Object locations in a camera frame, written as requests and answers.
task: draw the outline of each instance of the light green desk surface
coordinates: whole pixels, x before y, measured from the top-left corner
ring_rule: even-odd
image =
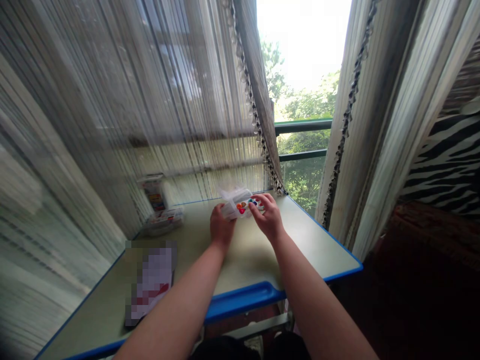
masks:
[[[362,269],[362,264],[290,197],[282,196],[275,199],[281,211],[285,230],[325,280]],[[174,286],[208,247],[210,214],[214,206],[220,202],[221,199],[214,199],[182,205],[184,225],[153,239],[153,243],[156,241],[160,244],[165,240],[177,243]],[[120,256],[54,336],[39,359],[63,359],[100,347],[113,347],[114,343],[129,335],[124,328],[125,304],[126,294],[129,294],[130,289],[128,276],[135,273],[136,265],[128,261],[128,257],[128,252]],[[279,266],[269,241],[252,217],[239,219],[214,294],[223,294],[265,281],[275,289],[283,290]]]

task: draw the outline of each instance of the person's left hand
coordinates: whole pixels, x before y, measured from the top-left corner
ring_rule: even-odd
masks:
[[[234,236],[235,223],[237,219],[228,221],[225,220],[222,216],[220,209],[225,204],[220,203],[213,208],[210,216],[210,236],[211,243],[213,245],[218,245],[223,252],[226,254],[230,243],[232,242],[232,237]]]

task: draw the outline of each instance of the balcony railing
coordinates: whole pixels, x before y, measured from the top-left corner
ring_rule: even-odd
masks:
[[[275,134],[301,133],[315,130],[328,130],[332,127],[332,118],[308,119],[296,121],[275,122]],[[279,155],[280,162],[319,158],[327,155],[327,149],[296,152]]]

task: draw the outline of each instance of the sky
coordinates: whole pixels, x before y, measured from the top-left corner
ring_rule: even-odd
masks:
[[[314,89],[342,64],[351,0],[257,0],[260,38],[279,43],[285,81]]]

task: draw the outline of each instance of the forearm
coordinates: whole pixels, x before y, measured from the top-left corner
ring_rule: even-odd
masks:
[[[298,328],[312,358],[376,359],[362,332],[286,232],[272,242]]]
[[[226,249],[212,243],[133,331],[116,359],[186,359],[197,339]]]

